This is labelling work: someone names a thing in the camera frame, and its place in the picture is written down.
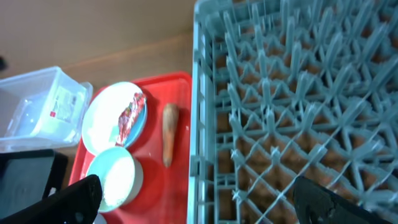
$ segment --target candy wrapper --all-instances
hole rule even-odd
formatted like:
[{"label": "candy wrapper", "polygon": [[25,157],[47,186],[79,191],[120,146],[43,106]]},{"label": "candy wrapper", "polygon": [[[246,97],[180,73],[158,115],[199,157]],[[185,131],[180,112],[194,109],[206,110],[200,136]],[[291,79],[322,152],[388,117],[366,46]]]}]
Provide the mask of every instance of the candy wrapper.
[{"label": "candy wrapper", "polygon": [[131,127],[136,122],[139,113],[144,109],[147,98],[143,93],[135,93],[129,106],[121,113],[119,117],[119,136],[116,141],[117,146],[124,146],[130,135]]}]

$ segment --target blue dish rack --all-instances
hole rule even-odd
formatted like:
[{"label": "blue dish rack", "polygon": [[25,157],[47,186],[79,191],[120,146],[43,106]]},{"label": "blue dish rack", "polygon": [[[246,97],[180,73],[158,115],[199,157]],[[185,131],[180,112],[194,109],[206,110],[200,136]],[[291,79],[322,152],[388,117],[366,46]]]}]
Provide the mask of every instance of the blue dish rack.
[{"label": "blue dish rack", "polygon": [[297,223],[299,175],[398,220],[398,1],[201,0],[193,30],[187,223]]}]

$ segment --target table surface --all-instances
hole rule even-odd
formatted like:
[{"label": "table surface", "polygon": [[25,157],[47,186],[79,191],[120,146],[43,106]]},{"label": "table surface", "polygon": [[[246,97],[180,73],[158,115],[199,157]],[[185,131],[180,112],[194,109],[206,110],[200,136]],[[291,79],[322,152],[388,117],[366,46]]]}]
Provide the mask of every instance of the table surface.
[{"label": "table surface", "polygon": [[[192,33],[182,34],[135,49],[123,50],[62,67],[78,82],[90,82],[97,92],[104,86],[121,81],[151,77],[174,71],[192,71]],[[77,147],[57,149],[68,156],[68,167],[62,188],[68,186]]]}]

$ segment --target plastic container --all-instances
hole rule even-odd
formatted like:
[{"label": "plastic container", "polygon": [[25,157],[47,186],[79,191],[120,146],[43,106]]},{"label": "plastic container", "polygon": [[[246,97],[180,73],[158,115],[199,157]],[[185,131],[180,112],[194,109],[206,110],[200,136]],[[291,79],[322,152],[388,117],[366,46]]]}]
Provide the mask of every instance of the plastic container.
[{"label": "plastic container", "polygon": [[299,175],[398,220],[396,5],[196,3],[187,223],[296,223]]},{"label": "plastic container", "polygon": [[59,67],[0,80],[0,152],[76,145],[92,92]]},{"label": "plastic container", "polygon": [[0,219],[61,190],[67,163],[52,149],[0,154]]},{"label": "plastic container", "polygon": [[[112,147],[98,154],[88,168],[87,175],[91,174],[99,177],[103,189],[99,212],[110,212],[131,202],[141,189],[144,178],[141,164],[123,147]],[[109,194],[119,198],[112,199],[116,202],[109,204],[106,198]]]},{"label": "plastic container", "polygon": [[[141,163],[144,181],[131,203],[102,215],[108,223],[185,223],[190,160],[191,76],[185,72],[175,72],[133,82],[148,97],[148,119],[137,141],[128,148],[133,158]],[[164,167],[162,159],[162,115],[167,103],[174,103],[180,109],[176,133],[178,140],[174,145],[172,165],[168,168]],[[93,159],[94,155],[80,141],[69,184],[86,177]]]}]

